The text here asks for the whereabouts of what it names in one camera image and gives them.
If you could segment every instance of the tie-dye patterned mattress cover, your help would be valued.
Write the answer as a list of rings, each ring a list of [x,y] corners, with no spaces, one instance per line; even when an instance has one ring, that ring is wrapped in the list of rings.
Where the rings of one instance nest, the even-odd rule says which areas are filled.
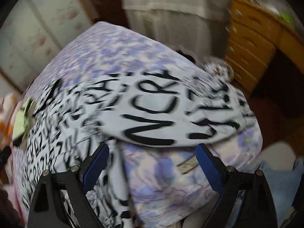
[[[43,87],[58,77],[64,80],[64,89],[102,74],[176,68],[186,71],[197,67],[159,42],[124,27],[98,22],[48,64],[27,90],[25,98],[38,99]],[[262,135],[256,123],[213,144],[211,151],[224,164],[242,169],[253,161],[261,147]],[[122,146],[130,196],[145,227],[174,224],[214,196],[200,167],[185,174],[177,167],[191,158],[194,150],[191,147],[149,148],[130,143]]]

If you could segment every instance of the wooden desk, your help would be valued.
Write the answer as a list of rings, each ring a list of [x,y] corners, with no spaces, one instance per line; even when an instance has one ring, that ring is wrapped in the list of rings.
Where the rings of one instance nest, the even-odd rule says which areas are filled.
[[[284,21],[245,0],[232,0],[225,60],[251,95],[282,110],[281,139],[304,155],[304,40]]]

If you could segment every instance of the bed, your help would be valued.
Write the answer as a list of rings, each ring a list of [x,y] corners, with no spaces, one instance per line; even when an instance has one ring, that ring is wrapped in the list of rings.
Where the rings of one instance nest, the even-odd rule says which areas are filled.
[[[68,44],[42,71],[24,99],[38,99],[43,88],[61,78],[64,88],[103,74],[138,70],[196,70],[192,62],[170,48],[123,27],[98,22]],[[249,165],[262,146],[258,123],[231,138],[212,145],[212,153],[238,170]],[[145,227],[175,224],[212,199],[211,189],[200,167],[181,173],[178,165],[194,156],[195,148],[148,148],[124,143],[121,155],[131,200]],[[13,153],[17,197],[22,188],[22,152]],[[24,220],[28,213],[22,211]]]

